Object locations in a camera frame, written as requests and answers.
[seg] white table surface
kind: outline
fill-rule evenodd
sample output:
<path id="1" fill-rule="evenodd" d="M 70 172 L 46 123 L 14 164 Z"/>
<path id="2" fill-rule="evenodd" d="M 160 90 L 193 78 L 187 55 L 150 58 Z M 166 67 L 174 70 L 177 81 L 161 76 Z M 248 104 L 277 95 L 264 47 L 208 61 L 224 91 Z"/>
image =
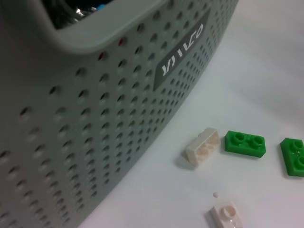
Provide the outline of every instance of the white table surface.
<path id="1" fill-rule="evenodd" d="M 209 210 L 225 199 L 246 228 L 303 228 L 304 179 L 287 176 L 279 148 L 304 139 L 303 10 L 303 0 L 240 0 L 180 110 L 79 228 L 214 228 Z M 193 171 L 180 153 L 210 126 L 264 136 L 267 152 L 221 149 Z"/>

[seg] gray plastic basket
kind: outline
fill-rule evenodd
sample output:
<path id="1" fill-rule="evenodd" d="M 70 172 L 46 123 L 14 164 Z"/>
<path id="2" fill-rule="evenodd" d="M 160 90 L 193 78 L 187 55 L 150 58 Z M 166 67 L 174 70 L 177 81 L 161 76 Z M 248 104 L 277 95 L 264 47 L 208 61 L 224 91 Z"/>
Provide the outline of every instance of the gray plastic basket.
<path id="1" fill-rule="evenodd" d="M 0 1 L 0 227 L 77 227 L 178 110 L 236 3 L 116 0 L 56 30 L 41 1 Z"/>

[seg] white lego brick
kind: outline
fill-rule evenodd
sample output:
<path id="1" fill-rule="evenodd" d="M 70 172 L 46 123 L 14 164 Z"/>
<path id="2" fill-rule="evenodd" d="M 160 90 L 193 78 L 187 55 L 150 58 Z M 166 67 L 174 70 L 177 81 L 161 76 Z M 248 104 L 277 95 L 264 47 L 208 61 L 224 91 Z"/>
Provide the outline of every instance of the white lego brick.
<path id="1" fill-rule="evenodd" d="M 218 228 L 244 228 L 241 217 L 232 202 L 214 206 L 211 214 Z"/>
<path id="2" fill-rule="evenodd" d="M 198 167 L 219 146 L 219 134 L 214 128 L 207 128 L 186 148 L 188 161 Z"/>

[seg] lego brick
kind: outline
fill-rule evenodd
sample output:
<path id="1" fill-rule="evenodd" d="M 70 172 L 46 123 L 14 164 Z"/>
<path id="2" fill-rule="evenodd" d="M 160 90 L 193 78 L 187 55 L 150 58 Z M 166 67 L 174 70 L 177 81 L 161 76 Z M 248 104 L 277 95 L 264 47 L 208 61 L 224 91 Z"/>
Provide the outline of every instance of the lego brick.
<path id="1" fill-rule="evenodd" d="M 219 145 L 219 134 L 214 128 L 207 128 L 186 148 L 187 159 L 198 167 Z"/>
<path id="2" fill-rule="evenodd" d="M 304 146 L 302 140 L 284 139 L 280 145 L 288 175 L 304 177 Z"/>
<path id="3" fill-rule="evenodd" d="M 266 153 L 264 137 L 228 131 L 225 151 L 261 158 Z"/>
<path id="4" fill-rule="evenodd" d="M 232 202 L 214 206 L 211 214 L 218 228 L 244 228 L 241 217 Z"/>

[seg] perforated basket wall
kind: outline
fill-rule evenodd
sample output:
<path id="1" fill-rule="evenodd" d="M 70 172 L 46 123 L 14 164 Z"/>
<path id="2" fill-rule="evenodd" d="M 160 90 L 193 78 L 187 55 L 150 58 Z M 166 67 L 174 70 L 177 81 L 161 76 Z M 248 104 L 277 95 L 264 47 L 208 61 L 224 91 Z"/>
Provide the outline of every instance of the perforated basket wall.
<path id="1" fill-rule="evenodd" d="M 77 227 L 178 110 L 236 3 L 166 1 L 94 58 L 47 79 L 11 79 L 18 85 L 1 100 L 0 227 Z M 209 9 L 202 38 L 153 91 L 159 61 Z"/>

